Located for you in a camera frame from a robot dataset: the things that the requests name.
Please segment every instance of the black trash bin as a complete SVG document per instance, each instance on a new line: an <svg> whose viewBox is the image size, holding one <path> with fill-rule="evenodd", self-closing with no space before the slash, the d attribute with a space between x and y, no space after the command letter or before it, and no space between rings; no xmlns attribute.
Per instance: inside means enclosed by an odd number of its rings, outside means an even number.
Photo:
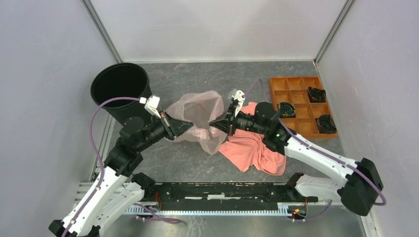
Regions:
<svg viewBox="0 0 419 237"><path fill-rule="evenodd" d="M145 70L134 63L119 63L101 71L90 87L93 101L101 103L115 97L151 96L150 80ZM130 117L141 117L144 124L151 122L151 114L138 101L118 100L103 107L119 123L123 124Z"/></svg>

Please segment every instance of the salmon towel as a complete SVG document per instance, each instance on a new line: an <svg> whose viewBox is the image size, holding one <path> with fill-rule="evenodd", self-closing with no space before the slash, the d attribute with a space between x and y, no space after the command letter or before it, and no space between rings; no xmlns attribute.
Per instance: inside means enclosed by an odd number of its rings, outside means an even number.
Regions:
<svg viewBox="0 0 419 237"><path fill-rule="evenodd" d="M254 114L255 102L242 107L245 114ZM262 170L270 175L282 175L285 170L286 157L266 148L262 143L263 135L236 130L236 133L221 145L220 152L239 170L245 172L249 166Z"/></svg>

